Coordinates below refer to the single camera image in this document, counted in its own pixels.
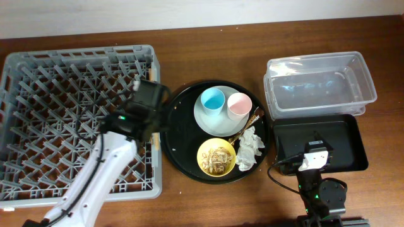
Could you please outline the wooden chopstick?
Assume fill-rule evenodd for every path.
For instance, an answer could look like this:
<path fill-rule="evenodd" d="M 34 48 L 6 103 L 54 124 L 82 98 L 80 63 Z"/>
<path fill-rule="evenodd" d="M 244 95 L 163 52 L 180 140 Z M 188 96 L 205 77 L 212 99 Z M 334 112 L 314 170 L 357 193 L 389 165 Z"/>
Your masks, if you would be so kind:
<path fill-rule="evenodd" d="M 156 70 L 154 64 L 151 64 L 149 75 L 150 75 L 150 81 L 157 82 Z"/>
<path fill-rule="evenodd" d="M 157 151 L 160 149 L 160 135 L 159 135 L 159 133 L 153 133 L 153 147 Z"/>

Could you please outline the brown snack wrapper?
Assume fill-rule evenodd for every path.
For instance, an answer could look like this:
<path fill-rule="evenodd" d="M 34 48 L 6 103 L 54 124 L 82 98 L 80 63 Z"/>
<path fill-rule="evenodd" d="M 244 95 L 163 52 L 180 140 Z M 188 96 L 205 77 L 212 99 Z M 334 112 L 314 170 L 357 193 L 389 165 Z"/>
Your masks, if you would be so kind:
<path fill-rule="evenodd" d="M 240 130 L 235 136 L 231 137 L 228 142 L 231 145 L 234 145 L 234 143 L 236 142 L 236 140 L 238 140 L 238 138 L 241 137 L 241 135 L 243 135 L 243 133 L 250 128 L 257 120 L 261 119 L 264 115 L 264 110 L 260 107 L 258 107 L 254 113 L 250 116 L 249 120 L 247 121 L 247 124 L 244 126 L 244 128 L 242 130 Z"/>

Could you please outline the white tissue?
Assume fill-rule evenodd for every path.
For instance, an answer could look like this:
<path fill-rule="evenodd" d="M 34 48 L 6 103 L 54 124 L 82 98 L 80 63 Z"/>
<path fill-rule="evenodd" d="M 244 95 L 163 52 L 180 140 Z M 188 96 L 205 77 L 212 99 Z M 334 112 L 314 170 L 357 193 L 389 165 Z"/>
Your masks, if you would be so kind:
<path fill-rule="evenodd" d="M 246 129 L 239 140 L 235 164 L 239 166 L 241 172 L 246 172 L 257 163 L 255 157 L 262 155 L 260 149 L 265 146 L 261 138 L 255 134 L 255 126 Z"/>

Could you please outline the blue plastic cup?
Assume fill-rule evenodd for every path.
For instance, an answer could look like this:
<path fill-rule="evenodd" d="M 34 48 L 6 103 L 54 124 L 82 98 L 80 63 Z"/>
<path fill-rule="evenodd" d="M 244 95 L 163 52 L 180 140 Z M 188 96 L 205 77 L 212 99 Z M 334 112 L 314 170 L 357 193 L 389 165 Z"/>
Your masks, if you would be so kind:
<path fill-rule="evenodd" d="M 225 104 L 225 95 L 218 88 L 208 88 L 201 94 L 201 104 L 205 114 L 209 116 L 219 115 Z"/>

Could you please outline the grey round plate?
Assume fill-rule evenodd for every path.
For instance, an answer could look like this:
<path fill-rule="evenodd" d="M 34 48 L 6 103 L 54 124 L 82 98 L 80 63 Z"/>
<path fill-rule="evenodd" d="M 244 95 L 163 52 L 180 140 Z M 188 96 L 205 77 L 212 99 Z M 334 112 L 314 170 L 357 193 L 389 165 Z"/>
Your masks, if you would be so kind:
<path fill-rule="evenodd" d="M 201 95 L 199 95 L 194 105 L 194 118 L 199 127 L 206 133 L 215 137 L 228 137 L 244 128 L 249 120 L 249 114 L 242 119 L 232 120 L 227 114 L 227 103 L 225 103 L 219 115 L 209 116 L 203 110 Z"/>

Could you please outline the yellow bowl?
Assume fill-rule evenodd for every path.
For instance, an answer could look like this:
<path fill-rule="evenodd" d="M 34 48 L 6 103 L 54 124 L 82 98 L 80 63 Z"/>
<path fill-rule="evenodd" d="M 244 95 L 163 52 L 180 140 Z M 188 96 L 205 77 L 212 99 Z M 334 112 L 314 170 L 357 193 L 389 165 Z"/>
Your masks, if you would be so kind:
<path fill-rule="evenodd" d="M 212 138 L 199 147 L 196 158 L 205 174 L 211 177 L 223 177 L 234 169 L 236 152 L 228 141 Z"/>

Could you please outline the pink plastic cup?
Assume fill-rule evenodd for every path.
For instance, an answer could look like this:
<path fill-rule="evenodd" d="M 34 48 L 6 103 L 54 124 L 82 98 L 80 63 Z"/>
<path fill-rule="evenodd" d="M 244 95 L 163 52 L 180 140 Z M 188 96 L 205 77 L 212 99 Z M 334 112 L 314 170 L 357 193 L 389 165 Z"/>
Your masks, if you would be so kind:
<path fill-rule="evenodd" d="M 243 119 L 252 109 L 252 101 L 245 93 L 234 93 L 227 100 L 227 114 L 231 120 Z"/>

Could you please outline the food scraps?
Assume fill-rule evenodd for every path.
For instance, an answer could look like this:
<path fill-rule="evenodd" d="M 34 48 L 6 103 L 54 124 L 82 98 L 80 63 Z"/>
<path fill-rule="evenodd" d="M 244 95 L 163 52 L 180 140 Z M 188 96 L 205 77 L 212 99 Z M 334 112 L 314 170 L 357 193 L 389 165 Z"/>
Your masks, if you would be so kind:
<path fill-rule="evenodd" d="M 224 147 L 210 149 L 202 154 L 201 167 L 211 175 L 224 174 L 231 164 L 234 155 Z"/>

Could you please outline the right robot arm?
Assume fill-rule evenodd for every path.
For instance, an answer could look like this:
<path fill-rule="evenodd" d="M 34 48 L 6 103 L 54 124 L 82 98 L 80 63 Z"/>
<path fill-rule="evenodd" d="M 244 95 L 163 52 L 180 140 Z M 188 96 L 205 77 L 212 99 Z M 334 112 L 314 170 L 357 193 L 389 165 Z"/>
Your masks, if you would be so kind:
<path fill-rule="evenodd" d="M 314 132 L 314 139 L 305 145 L 302 164 L 298 167 L 296 177 L 299 194 L 302 198 L 306 215 L 297 218 L 297 226 L 359 227 L 369 226 L 367 219 L 341 218 L 345 214 L 347 184 L 336 178 L 323 178 L 321 170 L 330 162 L 333 147 Z"/>

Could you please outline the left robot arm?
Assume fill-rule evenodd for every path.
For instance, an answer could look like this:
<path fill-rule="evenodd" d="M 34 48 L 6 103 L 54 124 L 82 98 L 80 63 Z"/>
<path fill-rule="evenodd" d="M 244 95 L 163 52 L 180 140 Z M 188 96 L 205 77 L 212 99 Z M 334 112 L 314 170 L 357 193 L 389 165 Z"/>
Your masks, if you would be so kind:
<path fill-rule="evenodd" d="M 40 222 L 27 226 L 93 226 L 107 195 L 138 147 L 152 134 L 166 130 L 163 115 L 170 90 L 159 83 L 137 80 L 121 92 L 127 99 L 100 121 L 93 150 L 73 183 Z"/>

